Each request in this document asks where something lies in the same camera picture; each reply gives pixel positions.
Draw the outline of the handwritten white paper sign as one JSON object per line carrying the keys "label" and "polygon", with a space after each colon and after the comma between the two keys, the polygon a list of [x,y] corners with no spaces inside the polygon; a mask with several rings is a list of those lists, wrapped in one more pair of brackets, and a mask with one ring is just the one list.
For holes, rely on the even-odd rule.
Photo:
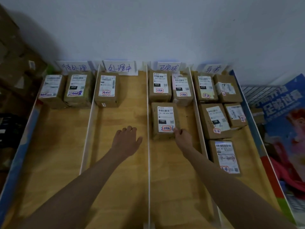
{"label": "handwritten white paper sign", "polygon": [[197,67],[198,72],[208,73],[208,74],[222,74],[222,72],[227,68],[227,64],[201,64]]}
{"label": "handwritten white paper sign", "polygon": [[85,71],[95,70],[94,68],[91,67],[88,61],[57,60],[55,61],[55,63],[63,73],[85,72]]}
{"label": "handwritten white paper sign", "polygon": [[157,62],[157,70],[180,73],[181,62]]}
{"label": "handwritten white paper sign", "polygon": [[136,62],[131,60],[103,60],[105,71],[123,76],[138,76]]}

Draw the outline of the person's right forearm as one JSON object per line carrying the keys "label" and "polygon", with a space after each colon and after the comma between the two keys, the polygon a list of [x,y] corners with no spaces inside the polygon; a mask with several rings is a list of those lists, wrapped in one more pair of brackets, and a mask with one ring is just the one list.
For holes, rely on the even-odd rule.
{"label": "person's right forearm", "polygon": [[235,229],[297,229],[251,188],[221,170],[193,147],[183,149],[182,153]]}

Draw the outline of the dark black object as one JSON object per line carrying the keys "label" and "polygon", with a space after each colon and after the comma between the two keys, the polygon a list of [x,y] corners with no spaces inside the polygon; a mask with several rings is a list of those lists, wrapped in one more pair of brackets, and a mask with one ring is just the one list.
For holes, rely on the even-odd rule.
{"label": "dark black object", "polygon": [[0,149],[17,149],[27,124],[27,119],[11,114],[0,113]]}

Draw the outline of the colourful printed poster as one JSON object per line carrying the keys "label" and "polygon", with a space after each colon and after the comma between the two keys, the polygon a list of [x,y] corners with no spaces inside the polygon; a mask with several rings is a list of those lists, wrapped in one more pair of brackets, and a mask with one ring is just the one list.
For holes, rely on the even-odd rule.
{"label": "colourful printed poster", "polygon": [[258,106],[276,177],[292,212],[305,214],[305,75],[276,88]]}

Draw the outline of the cardboard parcel with white label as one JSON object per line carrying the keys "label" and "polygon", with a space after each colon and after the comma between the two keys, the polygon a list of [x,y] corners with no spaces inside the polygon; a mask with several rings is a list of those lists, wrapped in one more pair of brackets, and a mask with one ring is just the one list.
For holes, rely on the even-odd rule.
{"label": "cardboard parcel with white label", "polygon": [[210,161],[231,176],[242,176],[241,167],[235,153],[235,147],[231,140],[209,140],[208,149]]}
{"label": "cardboard parcel with white label", "polygon": [[231,130],[240,130],[248,125],[240,103],[223,104]]}
{"label": "cardboard parcel with white label", "polygon": [[149,100],[151,103],[169,103],[172,98],[171,73],[149,70]]}
{"label": "cardboard parcel with white label", "polygon": [[172,74],[171,76],[172,98],[171,102],[181,107],[190,105],[193,101],[192,81],[187,74]]}
{"label": "cardboard parcel with white label", "polygon": [[219,103],[230,104],[242,102],[242,95],[239,91],[235,76],[215,74],[213,81]]}
{"label": "cardboard parcel with white label", "polygon": [[152,139],[168,140],[175,138],[174,129],[180,128],[177,104],[151,103]]}
{"label": "cardboard parcel with white label", "polygon": [[208,73],[193,73],[193,83],[198,104],[211,104],[218,101],[213,76]]}
{"label": "cardboard parcel with white label", "polygon": [[68,108],[64,102],[67,76],[61,74],[46,75],[39,91],[38,99],[50,109],[60,110]]}
{"label": "cardboard parcel with white label", "polygon": [[95,77],[91,71],[70,72],[63,100],[70,108],[91,108]]}
{"label": "cardboard parcel with white label", "polygon": [[118,73],[98,72],[94,101],[99,108],[119,106],[120,78]]}
{"label": "cardboard parcel with white label", "polygon": [[232,138],[233,131],[222,104],[198,104],[198,109],[205,139]]}

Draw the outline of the person's right hand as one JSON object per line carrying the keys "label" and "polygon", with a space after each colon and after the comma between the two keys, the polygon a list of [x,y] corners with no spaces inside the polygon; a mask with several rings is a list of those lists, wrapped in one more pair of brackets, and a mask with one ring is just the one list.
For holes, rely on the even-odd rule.
{"label": "person's right hand", "polygon": [[175,137],[175,142],[184,156],[188,155],[191,151],[194,150],[192,136],[190,133],[187,137]]}

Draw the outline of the person's left forearm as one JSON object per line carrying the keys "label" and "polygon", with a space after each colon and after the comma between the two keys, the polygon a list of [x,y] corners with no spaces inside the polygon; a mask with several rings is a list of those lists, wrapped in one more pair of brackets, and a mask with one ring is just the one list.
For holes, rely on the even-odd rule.
{"label": "person's left forearm", "polygon": [[134,153],[110,149],[27,217],[18,229],[76,229],[115,169]]}

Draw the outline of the person's left hand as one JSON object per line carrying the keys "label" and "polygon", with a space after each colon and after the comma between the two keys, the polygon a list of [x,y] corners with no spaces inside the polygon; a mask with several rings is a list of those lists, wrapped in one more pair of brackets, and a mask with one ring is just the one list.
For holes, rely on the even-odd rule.
{"label": "person's left hand", "polygon": [[126,159],[134,155],[139,149],[139,147],[135,146],[135,142],[139,137],[137,137],[137,128],[129,125],[116,132],[110,150],[120,158]]}

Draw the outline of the blue and white side board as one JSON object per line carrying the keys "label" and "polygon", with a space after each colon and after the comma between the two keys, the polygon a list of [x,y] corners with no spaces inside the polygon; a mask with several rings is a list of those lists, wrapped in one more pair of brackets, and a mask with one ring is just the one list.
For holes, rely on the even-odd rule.
{"label": "blue and white side board", "polygon": [[297,226],[297,223],[295,221],[295,218],[293,216],[292,210],[288,204],[287,198],[284,196],[284,192],[281,188],[281,185],[276,177],[276,173],[274,170],[274,167],[272,165],[272,162],[267,154],[267,151],[264,146],[264,142],[262,140],[262,137],[259,133],[259,130],[257,128],[257,125],[254,121],[254,118],[252,116],[250,106],[246,100],[246,96],[242,91],[241,85],[239,84],[239,81],[234,73],[234,70],[232,69],[229,72],[229,75],[234,76],[237,82],[237,86],[242,94],[243,102],[241,104],[243,111],[246,115],[247,121],[248,121],[248,127],[251,132],[252,139],[255,143],[257,153],[260,157],[262,167],[264,168],[265,177],[268,178],[268,185],[267,189],[268,191],[273,192],[273,196],[276,198],[276,202],[280,207],[280,211],[284,214],[284,216],[292,222],[295,226]]}

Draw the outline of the pile of large cardboard boxes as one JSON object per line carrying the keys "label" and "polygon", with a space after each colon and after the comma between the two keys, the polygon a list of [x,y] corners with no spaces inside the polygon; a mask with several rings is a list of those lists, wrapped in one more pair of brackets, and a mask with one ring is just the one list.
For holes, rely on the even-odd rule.
{"label": "pile of large cardboard boxes", "polygon": [[26,117],[46,75],[47,63],[23,41],[0,4],[0,113]]}

